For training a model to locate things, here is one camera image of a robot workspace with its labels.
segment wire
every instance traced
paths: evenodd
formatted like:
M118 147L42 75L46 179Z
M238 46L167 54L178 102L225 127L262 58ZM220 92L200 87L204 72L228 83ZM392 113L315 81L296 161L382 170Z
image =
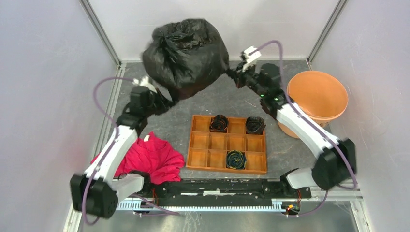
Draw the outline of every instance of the wire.
M255 52L261 51L262 49L264 49L265 47L267 47L270 44L277 44L278 48L279 48L279 74L280 74L280 81L281 81L281 85L282 85L282 89L284 90L284 94L286 97L286 101L288 102L288 104L291 106L291 108L295 111L295 113L298 114L299 117L301 117L305 122L307 122L313 129L315 129L323 138L325 138L338 152L338 154L340 155L340 157L342 158L343 162L345 163L349 174L353 180L353 187L345 187L345 186L340 186L341 188L344 189L356 189L357 188L357 180L356 180L356 176L354 175L353 169L351 168L349 162L347 161L346 156L343 154L342 150L340 150L340 148L336 145L336 143L334 143L325 133L323 133L318 127L317 125L315 125L314 123L312 123L311 121L309 121L307 118L305 118L305 116L302 115L301 112L299 112L296 107L292 104L292 101L288 95L288 93L285 91L286 86L285 86L285 77L283 74L283 46L282 43L278 40L271 40L268 41L264 44L262 44L260 47L258 47L255 51L251 52L249 55L254 54ZM304 215L309 215L315 211L317 211L318 209L320 209L324 202L326 201L327 198L327 193L328 191L326 191L325 196L323 198L323 201L318 205L318 207L316 207L314 210L307 212L307 213L303 213L300 215L297 215L295 217L300 217L300 216L304 216Z
M155 193L155 188L152 189L152 199L154 199L154 204L158 205L158 196Z
M112 142L111 142L111 144L108 146L107 150L106 150L106 151L104 152L104 154L101 156L100 161L97 163L97 166L94 168L93 172L91 173L91 176L89 177L88 182L87 182L87 184L86 184L86 188L84 189L81 211L83 212L82 217L83 217L83 220L84 220L85 224L90 225L90 226L92 226L92 225L94 225L95 223L97 223L97 221L100 219L100 217L97 217L97 218L95 219L95 221L93 221L93 222L89 222L89 220L88 220L88 218L87 218L87 214L86 214L86 203L87 203L88 191L89 191L89 189L90 189L91 182L92 182L92 180L94 179L94 177L95 177L97 171L100 169L101 164L104 162L105 157L108 155L108 153L110 152L110 150L113 148L114 143L115 143L115 140L116 140L116 139L118 138L118 136L119 136L119 129L118 129L117 123L116 123L115 120L101 107L101 105L98 103L98 100L97 100L97 90L98 90L98 88L99 88L103 83L105 83L105 82L107 82L107 81L112 81L112 80L124 80L124 81L133 82L132 79L127 79L127 78L123 78L123 77L108 77L108 78L105 78L105 79L101 80L100 82L98 82L98 83L96 84L96 86L94 87L94 90L93 90L93 99L94 99L94 103L95 103L95 105L97 106L98 110L99 110L102 114L104 114L104 116L107 117L107 118L111 121L111 123L112 123L113 125L115 125L115 127L114 127L115 138L112 140ZM138 197L138 198L140 198L141 200L145 201L148 205L152 204L151 202L148 202L147 199L145 199L145 198L139 196L138 194L135 194L135 196ZM164 211L164 212L166 212L166 214L157 214L157 215L178 215L178 214L179 214L179 213L177 213L177 212L172 212L172 211L169 211L169 210L166 210L166 209L162 209L162 208L160 208L160 207L158 207L158 206L156 206L156 205L154 205L154 207L157 208L157 209L160 209L160 210L162 210L162 211Z
M293 209L289 209L290 211L299 214L300 210L302 209L301 204L299 204L299 211L293 210Z
M300 201L302 200L302 195L300 194L300 191L299 191L299 190L297 190L297 196L298 196L298 199L297 199L296 204L297 204L297 203L300 203Z
M117 176L117 180L120 180L120 178L122 177L123 174L127 175L127 173L121 173Z

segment cable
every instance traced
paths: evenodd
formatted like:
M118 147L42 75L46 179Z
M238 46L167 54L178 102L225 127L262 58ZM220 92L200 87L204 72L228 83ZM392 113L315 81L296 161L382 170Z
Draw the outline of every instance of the cable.
M228 130L229 121L224 115L216 115L209 124L209 131L224 132Z
M86 203L87 203L88 190L89 190L89 188L90 188L90 185L91 185L92 180L94 179L95 174L96 174L97 171L100 169L101 164L104 162L105 157L108 155L108 153L110 152L110 150L113 148L114 143L115 143L115 140L116 140L116 139L118 138L118 136L119 136L119 129L118 129L117 123L116 123L115 120L100 106L100 104L98 103L98 100L97 100L97 90L98 90L98 88L99 88L103 83L105 83L105 82L107 82L107 81L111 81L111 80L125 80L125 81L133 82L133 80L127 79L127 78L122 78L122 77L108 77L108 78L105 78L105 79L101 80L99 83L97 83L96 86L94 87L94 90L93 90L93 99L94 99L94 103L95 103L95 105L97 106L98 110L99 110L102 114L104 114L104 116L107 117L107 118L111 121L111 123L112 123L113 125L115 125L115 127L114 127L115 138L113 139L113 141L111 142L111 144L109 145L109 147L107 148L107 150L105 151L105 153L102 155L100 161L97 163L97 166L94 168L93 172L91 173L91 176L89 177L88 182L87 182L87 184L86 184L86 187L85 187L85 189L84 189L83 200L82 200L82 207L81 207L81 211L83 212L82 218L83 218L83 220L84 220L84 223L87 224L87 225L90 225L90 226L94 225L94 224L100 219L100 217L97 217L97 218L95 219L95 221L93 221L93 222L89 222L89 220L88 220L88 218L87 218ZM143 200L143 201L146 201L145 198L139 196L138 194L135 194L135 196L138 197L138 198L140 198L140 199ZM162 211L164 211L164 212L167 212L168 214L170 214L170 213L179 214L179 213L177 213L177 212L172 212L172 211L169 211L169 210L166 210L166 209L162 209L162 208L160 208L160 207L158 207L158 206L155 206L155 207L158 208L158 209L160 209L160 210L162 210Z
M142 214L142 216L148 216L149 217L149 216L179 215L179 213L177 213L177 212L173 212L173 211L170 211L170 210L167 210L167 209L163 209L163 208L155 205L154 203L150 202L149 200L145 199L144 197L142 197L138 194L133 194L132 196L137 197L137 198L141 199L142 201L144 201L147 205L152 206L152 207L154 207L156 209L159 209L159 210L164 212L162 214Z
M127 173L121 173L117 176L117 180L120 180L120 178L122 177L123 174L127 175Z
M296 213L296 215L299 215L299 214L300 214L300 211L302 210L302 204L299 203L298 205L299 205L299 210L298 210L298 211L297 211L297 210L294 210L293 208L289 209L288 211L292 211L292 212Z
M262 134L266 125L261 117L248 117L245 122L246 134Z
M228 154L226 155L226 166L228 168L232 168L235 170L245 169L245 166L246 166L245 154L237 150L229 151Z
M301 207L301 203L300 203L300 201L302 200L302 195L300 194L300 191L299 190L296 190L296 192L297 192L297 201L296 201L296 204L295 205L299 205L299 211L295 211L294 210L294 205L293 204L290 204L290 205L288 205L288 207L287 207L287 212L289 213L290 211L292 211L292 212L294 212L294 213L296 213L296 214L299 214L300 213L300 207Z
M270 45L270 44L277 44L277 46L278 46L278 48L279 48L279 74L280 74L280 82L281 82L281 85L282 85L282 89L284 90L283 92L284 92L284 94L285 94L286 101L287 101L288 104L291 106L291 108L295 111L295 113L298 114L299 117L301 117L305 122L307 122L313 129L315 129L323 138L325 138L325 139L336 149L336 151L338 152L338 154L339 154L340 157L342 158L342 160L343 160L343 162L345 163L346 168L348 169L349 174L350 174L350 176L351 176L351 178L352 178L352 180L353 180L353 187L343 187L343 186L340 186L340 187L341 187L341 188L344 188L344 189L356 189L356 188L357 188L356 176L354 175L353 169L351 168L351 166L350 166L349 162L347 161L346 156L343 154L342 150L340 150L340 148L339 148L325 133L323 133L323 132L317 127L317 125L315 125L315 124L313 124L312 122L310 122L307 118L305 118L305 117L302 115L301 112L299 112L299 111L296 109L296 107L292 104L292 101L291 101L291 99L290 99L288 93L285 91L286 86L285 86L285 77L284 77L284 74L283 74L283 46L282 46L282 43L281 43L280 41L278 41L278 40L268 41L268 42L262 44L262 46L258 47L255 51L251 52L249 55L252 55L253 53L258 52L258 51L264 49L265 47L267 47L267 46ZM310 212L297 215L296 217L309 215L309 214L312 214L313 212L317 211L318 209L320 209L320 208L323 206L324 202L326 201L327 193L328 193L328 191L326 191L326 194L325 194L325 196L324 196L324 198L323 198L323 201L318 205L318 207L316 207L314 210L312 210L312 211L310 211Z

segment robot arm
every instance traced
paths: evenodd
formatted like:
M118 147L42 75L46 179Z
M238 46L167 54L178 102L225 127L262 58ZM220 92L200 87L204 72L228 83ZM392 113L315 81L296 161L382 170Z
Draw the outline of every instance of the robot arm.
M144 190L144 184L149 183L149 176L143 173L127 174L124 178L113 181L115 172L124 159L131 145L135 143L147 126L147 119L151 115L160 115L169 110L173 103L167 100L150 82L148 77L136 85L130 94L130 103L126 105L117 120L118 137L114 131L101 154L107 153L105 159L98 166L102 155L84 171L83 174L74 174L70 180L73 208L82 211L83 194L92 173L96 174L87 189L86 212L102 218L110 218L118 202L133 193Z
M319 186L324 190L329 190L348 179L350 177L348 168L334 145L340 148L353 172L356 173L354 143L350 139L342 141L327 132L303 113L293 99L290 99L291 102L287 101L280 86L281 77L278 66L267 63L261 66L259 73L256 73L256 61L260 56L261 53L255 47L246 49L241 56L242 62L235 71L229 70L228 75L235 81L237 88L247 86L258 94L261 97L260 104L263 110L273 119L292 130L317 159L313 169L296 169L284 174L281 179L286 179L286 187L290 190ZM302 119L302 116L311 125L316 125L316 129ZM326 140L321 133L326 135L334 145Z

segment gray floor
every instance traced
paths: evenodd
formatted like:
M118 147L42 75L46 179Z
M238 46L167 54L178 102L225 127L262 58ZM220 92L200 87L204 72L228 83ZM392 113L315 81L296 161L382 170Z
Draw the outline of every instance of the gray floor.
M235 67L237 63L231 62L231 67ZM299 72L306 70L308 66L305 60L284 61L287 82ZM141 63L128 63L124 77L140 78L145 74ZM131 89L130 82L122 83L115 118L121 114L123 107L128 103ZM161 88L160 90L167 96L166 90ZM277 178L290 169L311 167L314 164L314 156L308 147L302 141L283 133L277 122L263 112L259 105L259 97L247 87L237 89L234 82L226 75L221 76L215 83L194 97L181 101L166 114L150 117L143 135L145 136L150 131L154 132L157 137L169 141L186 158L192 115L217 114L237 117L261 116L265 119L267 174L229 174L192 171L183 168L180 172L182 178Z
M302 213L316 207L303 202ZM131 212L117 211L109 220L101 219L85 232L357 232L347 202L326 203L314 214L286 219L280 213L264 212L181 212L179 216L139 218Z

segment white wall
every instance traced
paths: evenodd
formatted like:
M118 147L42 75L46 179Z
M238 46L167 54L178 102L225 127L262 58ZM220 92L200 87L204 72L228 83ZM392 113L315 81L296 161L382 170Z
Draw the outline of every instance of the white wall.
M286 59L306 58L338 0L90 0L121 60L140 60L157 26L202 17L220 32L231 59L280 40ZM278 58L272 46L264 58Z
M0 231L58 232L102 126L93 87L116 66L75 0L3 0L0 31Z
M332 132L357 145L359 184L377 232L410 225L410 1L349 1L313 68L347 88Z

